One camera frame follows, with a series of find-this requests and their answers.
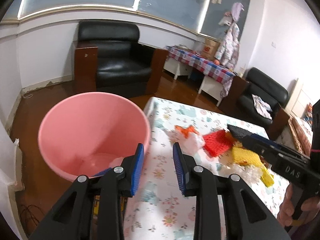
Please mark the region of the white plastic bag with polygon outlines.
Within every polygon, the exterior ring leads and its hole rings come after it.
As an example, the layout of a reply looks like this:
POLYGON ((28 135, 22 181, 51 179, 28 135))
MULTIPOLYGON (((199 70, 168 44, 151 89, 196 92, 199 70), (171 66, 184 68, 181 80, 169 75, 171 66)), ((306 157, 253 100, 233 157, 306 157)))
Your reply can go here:
POLYGON ((202 135, 191 132, 185 137, 180 131, 173 131, 170 136, 172 143, 179 143, 179 146, 184 154, 194 155, 205 146, 205 141, 202 135))

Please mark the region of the orange peel piece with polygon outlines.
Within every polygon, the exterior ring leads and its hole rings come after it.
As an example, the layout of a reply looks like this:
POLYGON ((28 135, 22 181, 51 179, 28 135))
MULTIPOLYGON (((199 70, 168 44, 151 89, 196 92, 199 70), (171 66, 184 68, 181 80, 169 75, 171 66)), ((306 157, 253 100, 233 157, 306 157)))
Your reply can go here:
POLYGON ((199 135, 199 132, 192 125, 190 125, 186 128, 184 128, 182 126, 175 125, 175 130, 180 132, 186 139, 189 138, 189 135, 191 133, 199 135))

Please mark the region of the clear bubble wrap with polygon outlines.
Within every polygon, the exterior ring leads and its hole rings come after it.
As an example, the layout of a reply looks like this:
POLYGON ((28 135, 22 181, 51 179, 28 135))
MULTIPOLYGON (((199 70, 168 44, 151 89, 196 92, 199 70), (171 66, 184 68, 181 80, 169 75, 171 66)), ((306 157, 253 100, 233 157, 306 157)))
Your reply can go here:
POLYGON ((228 177, 231 174, 239 175, 249 186, 259 182, 263 172, 261 168, 254 165, 241 166, 238 164, 223 165, 219 175, 228 177))

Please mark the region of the red foam net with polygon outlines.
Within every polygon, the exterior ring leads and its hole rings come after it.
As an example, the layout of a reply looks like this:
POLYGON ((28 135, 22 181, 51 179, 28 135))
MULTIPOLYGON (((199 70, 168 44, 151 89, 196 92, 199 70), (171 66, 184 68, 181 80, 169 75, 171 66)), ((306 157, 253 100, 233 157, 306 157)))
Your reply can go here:
POLYGON ((233 142, 227 137, 227 132, 222 129, 203 136, 205 145, 204 149, 212 158, 224 154, 233 147, 233 142))

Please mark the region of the bed with quilt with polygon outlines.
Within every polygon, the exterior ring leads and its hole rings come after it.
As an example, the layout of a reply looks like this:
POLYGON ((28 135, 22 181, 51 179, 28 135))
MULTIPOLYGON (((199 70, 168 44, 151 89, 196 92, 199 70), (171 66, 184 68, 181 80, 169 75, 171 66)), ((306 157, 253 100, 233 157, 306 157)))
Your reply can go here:
POLYGON ((289 119, 289 124, 293 128, 294 140, 298 143, 304 155, 310 156, 313 132, 311 126, 303 119, 296 116, 289 119))

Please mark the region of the colourful pillow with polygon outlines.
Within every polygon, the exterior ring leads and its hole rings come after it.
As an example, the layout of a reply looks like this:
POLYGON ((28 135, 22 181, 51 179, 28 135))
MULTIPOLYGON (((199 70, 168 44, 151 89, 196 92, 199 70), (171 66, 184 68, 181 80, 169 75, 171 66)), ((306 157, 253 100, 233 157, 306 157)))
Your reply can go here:
POLYGON ((309 124, 309 126, 311 127, 313 124, 313 114, 312 114, 312 104, 309 103, 306 106, 306 109, 304 111, 304 116, 303 119, 309 124))

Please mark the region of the yellow printed box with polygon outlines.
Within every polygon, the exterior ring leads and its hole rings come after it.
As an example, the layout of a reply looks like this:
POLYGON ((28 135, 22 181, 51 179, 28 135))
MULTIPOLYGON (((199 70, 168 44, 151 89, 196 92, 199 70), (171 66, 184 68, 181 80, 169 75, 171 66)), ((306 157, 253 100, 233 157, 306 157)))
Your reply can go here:
MULTIPOLYGON (((103 215, 106 215, 107 212, 111 212, 112 215, 115 213, 118 215, 118 217, 124 218, 126 206, 127 206, 127 197, 104 197, 102 201, 102 207, 103 207, 103 215)), ((94 202, 93 202, 93 219, 98 219, 98 216, 100 215, 100 206, 101 206, 101 196, 95 196, 94 202)))

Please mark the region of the white headboard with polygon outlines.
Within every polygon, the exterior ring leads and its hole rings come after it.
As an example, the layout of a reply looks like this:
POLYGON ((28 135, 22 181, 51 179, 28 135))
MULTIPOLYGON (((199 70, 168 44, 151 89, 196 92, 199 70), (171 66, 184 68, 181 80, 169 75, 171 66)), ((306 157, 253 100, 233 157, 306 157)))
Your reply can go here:
POLYGON ((290 116, 302 118, 309 103, 310 96, 308 95, 308 89, 301 79, 297 79, 290 99, 285 107, 285 111, 290 116))

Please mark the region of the pink plastic bucket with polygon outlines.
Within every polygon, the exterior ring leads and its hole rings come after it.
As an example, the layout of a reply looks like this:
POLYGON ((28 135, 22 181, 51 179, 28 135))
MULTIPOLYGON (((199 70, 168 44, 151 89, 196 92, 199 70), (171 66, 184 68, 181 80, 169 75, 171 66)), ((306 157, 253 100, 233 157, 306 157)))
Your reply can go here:
POLYGON ((74 181, 134 154, 139 143, 147 149, 150 138, 149 121, 135 103, 116 94, 89 92, 53 106, 40 124, 37 142, 50 169, 74 181))

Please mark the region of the checkered tablecloth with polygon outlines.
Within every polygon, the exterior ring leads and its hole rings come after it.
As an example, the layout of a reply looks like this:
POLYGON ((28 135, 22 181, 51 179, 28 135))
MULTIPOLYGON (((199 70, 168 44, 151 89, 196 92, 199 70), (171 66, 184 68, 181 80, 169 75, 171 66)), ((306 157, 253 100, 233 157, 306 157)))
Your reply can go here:
POLYGON ((220 83, 222 85, 222 92, 220 93, 222 98, 228 95, 233 78, 236 76, 231 70, 176 46, 166 46, 166 50, 169 52, 168 57, 185 63, 220 83))

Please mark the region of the floral children's jacket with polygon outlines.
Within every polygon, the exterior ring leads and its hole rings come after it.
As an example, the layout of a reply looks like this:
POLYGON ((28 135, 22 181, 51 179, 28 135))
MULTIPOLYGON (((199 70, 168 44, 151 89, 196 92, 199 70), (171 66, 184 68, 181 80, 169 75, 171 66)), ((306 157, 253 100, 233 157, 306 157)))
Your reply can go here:
POLYGON ((219 63, 228 68, 234 70, 239 57, 240 42, 239 42, 240 29, 236 23, 232 23, 225 33, 216 53, 215 59, 219 63))

